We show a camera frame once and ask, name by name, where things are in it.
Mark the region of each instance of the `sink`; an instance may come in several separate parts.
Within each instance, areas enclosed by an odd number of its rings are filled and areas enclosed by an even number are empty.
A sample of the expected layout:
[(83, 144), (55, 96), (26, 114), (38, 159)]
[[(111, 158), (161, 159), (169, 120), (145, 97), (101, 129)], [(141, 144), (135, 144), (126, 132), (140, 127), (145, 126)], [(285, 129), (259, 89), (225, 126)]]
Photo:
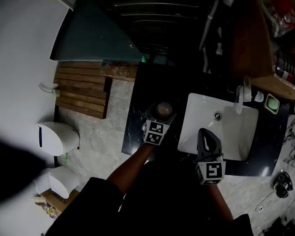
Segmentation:
[(242, 107), (233, 111), (233, 102), (191, 93), (188, 96), (178, 150), (197, 154), (200, 128), (212, 131), (222, 144), (224, 159), (245, 161), (255, 136), (259, 111)]

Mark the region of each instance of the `forearm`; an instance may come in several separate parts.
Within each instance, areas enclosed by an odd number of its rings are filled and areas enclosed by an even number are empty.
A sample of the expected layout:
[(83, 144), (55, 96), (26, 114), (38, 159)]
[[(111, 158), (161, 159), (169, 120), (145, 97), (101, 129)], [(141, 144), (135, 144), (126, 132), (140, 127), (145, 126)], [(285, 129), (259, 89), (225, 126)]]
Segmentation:
[(232, 221), (234, 219), (232, 213), (227, 206), (217, 185), (208, 185), (206, 186), (206, 190), (208, 198), (212, 201), (212, 210), (213, 214), (217, 216), (216, 219), (227, 222)]
[(137, 178), (142, 166), (152, 154), (153, 149), (154, 145), (143, 144), (137, 152), (115, 169), (107, 180), (113, 182), (123, 194), (126, 194)]

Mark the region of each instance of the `faucet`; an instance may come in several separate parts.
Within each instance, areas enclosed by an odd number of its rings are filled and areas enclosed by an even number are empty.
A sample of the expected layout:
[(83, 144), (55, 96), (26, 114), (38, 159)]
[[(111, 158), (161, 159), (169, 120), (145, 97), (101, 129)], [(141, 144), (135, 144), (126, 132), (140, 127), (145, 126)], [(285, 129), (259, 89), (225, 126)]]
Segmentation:
[(243, 83), (240, 83), (236, 88), (235, 92), (235, 102), (233, 105), (233, 110), (236, 114), (241, 114), (243, 102), (251, 101), (251, 78), (249, 76), (243, 77)]

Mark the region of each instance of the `floor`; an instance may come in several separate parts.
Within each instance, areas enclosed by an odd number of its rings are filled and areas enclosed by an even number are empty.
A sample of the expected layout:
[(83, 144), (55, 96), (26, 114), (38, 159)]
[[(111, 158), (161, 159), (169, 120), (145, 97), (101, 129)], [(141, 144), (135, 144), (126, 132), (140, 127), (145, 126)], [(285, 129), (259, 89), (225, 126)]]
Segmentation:
[[(59, 108), (60, 121), (76, 128), (80, 134), (80, 149), (68, 154), (66, 167), (76, 173), (81, 181), (81, 190), (90, 177), (107, 178), (129, 156), (121, 153), (122, 141), (134, 83), (114, 80), (105, 120), (85, 116)], [(289, 123), (295, 116), (290, 116)], [(286, 157), (291, 145), (284, 144), (272, 174), (287, 171), (295, 187), (295, 168), (288, 165)], [(248, 213), (255, 236), (268, 228), (278, 217), (287, 220), (295, 217), (295, 188), (285, 199), (279, 199), (270, 187), (272, 177), (225, 176), (218, 184), (234, 217)], [(266, 198), (259, 210), (259, 202)]]

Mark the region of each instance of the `black marble countertop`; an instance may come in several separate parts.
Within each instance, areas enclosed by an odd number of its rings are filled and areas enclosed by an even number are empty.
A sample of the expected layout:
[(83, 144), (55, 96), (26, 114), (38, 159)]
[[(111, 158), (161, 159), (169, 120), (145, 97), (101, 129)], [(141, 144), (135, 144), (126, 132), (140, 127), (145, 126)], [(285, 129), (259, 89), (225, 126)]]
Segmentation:
[[(142, 144), (142, 124), (146, 109), (158, 101), (169, 102), (177, 113), (162, 144), (159, 154), (169, 160), (180, 160), (187, 153), (177, 150), (188, 95), (203, 94), (227, 101), (234, 101), (234, 94), (227, 91), (225, 78), (213, 77), (194, 67), (140, 63), (132, 93), (122, 152), (132, 155)], [(289, 103), (280, 99), (278, 114), (273, 115), (263, 103), (249, 102), (245, 106), (259, 110), (255, 137), (247, 161), (226, 160), (226, 174), (234, 176), (270, 176), (279, 157), (289, 116)]]

